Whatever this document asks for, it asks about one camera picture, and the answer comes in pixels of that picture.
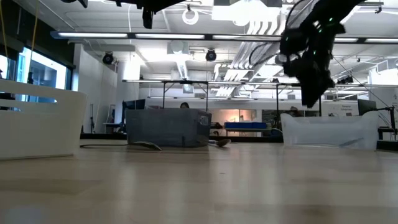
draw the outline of table surface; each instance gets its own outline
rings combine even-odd
[[[389,152],[94,147],[71,157],[1,161],[0,170],[2,224],[398,221],[398,155]]]

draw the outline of glass wall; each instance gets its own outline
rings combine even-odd
[[[29,72],[32,72],[32,82],[34,85],[48,86],[58,89],[69,89],[71,78],[71,71],[53,60],[44,57],[37,52],[24,48],[24,51],[19,54],[16,81],[28,83]],[[18,100],[51,103],[53,99],[41,98],[36,96],[18,96]]]
[[[12,79],[14,77],[15,61],[7,60],[7,57],[0,55],[0,69],[2,71],[1,78]]]

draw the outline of translucent plastic bin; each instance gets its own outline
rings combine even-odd
[[[293,118],[281,114],[286,146],[316,145],[352,149],[377,148],[378,113],[364,116]]]

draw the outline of fluorescent light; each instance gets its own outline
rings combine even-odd
[[[177,99],[181,99],[181,100],[203,100],[200,97],[176,97]]]
[[[398,44],[398,39],[396,38],[368,38],[365,40],[366,43],[392,43]]]
[[[338,37],[335,38],[335,43],[355,43],[358,41],[358,38],[344,38],[344,37]]]
[[[162,83],[162,80],[123,80],[124,82],[134,83]]]
[[[269,35],[213,35],[213,40],[280,41],[280,36]]]
[[[244,98],[230,98],[229,100],[254,100],[254,99],[252,99],[252,98],[247,98],[247,99],[244,99]]]
[[[277,85],[277,83],[246,83],[247,85]]]
[[[204,39],[200,34],[136,34],[136,38],[142,39]]]
[[[149,99],[163,99],[162,96],[148,96]],[[165,97],[165,99],[174,99],[174,97]]]
[[[127,38],[127,34],[112,33],[80,33],[80,32],[61,32],[60,37],[76,37],[76,38]]]
[[[222,84],[222,85],[240,85],[243,82],[209,82],[209,84]]]

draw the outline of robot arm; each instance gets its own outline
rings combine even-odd
[[[284,71],[299,80],[303,105],[311,108],[328,88],[335,86],[329,71],[335,36],[345,33],[340,21],[363,1],[319,0],[299,28],[286,28],[282,34]]]

